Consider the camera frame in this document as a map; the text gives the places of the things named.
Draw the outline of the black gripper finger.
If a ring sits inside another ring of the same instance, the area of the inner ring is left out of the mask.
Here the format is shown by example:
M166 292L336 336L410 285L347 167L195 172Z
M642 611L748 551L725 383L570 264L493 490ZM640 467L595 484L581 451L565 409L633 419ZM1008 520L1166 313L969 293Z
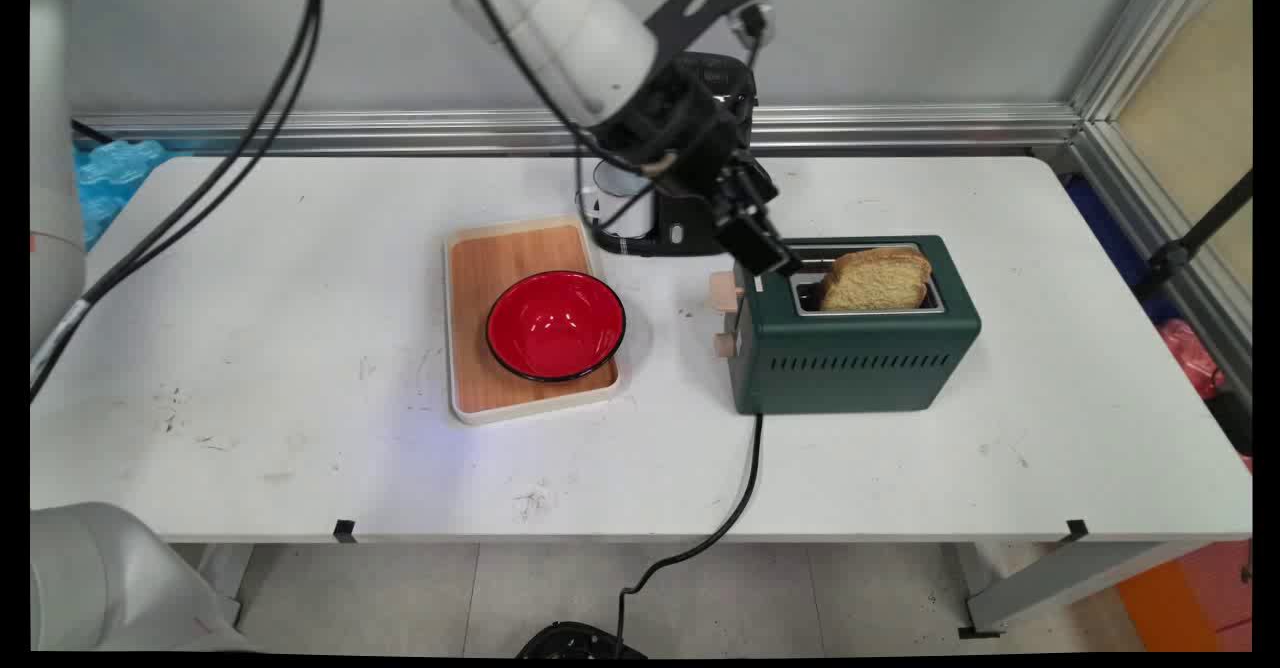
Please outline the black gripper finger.
M744 202L756 211L767 211L768 203L780 195L769 173L750 156L739 157L739 186Z
M712 193L712 235L753 276L790 276L803 262L769 220L776 188L717 188Z

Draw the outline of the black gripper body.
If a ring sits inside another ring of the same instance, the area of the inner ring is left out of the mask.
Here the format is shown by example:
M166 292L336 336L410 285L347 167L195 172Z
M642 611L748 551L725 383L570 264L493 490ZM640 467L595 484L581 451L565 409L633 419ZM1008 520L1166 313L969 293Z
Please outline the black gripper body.
M612 156L649 166L659 193L712 200L731 171L753 163L755 106L753 61L677 56L590 134Z

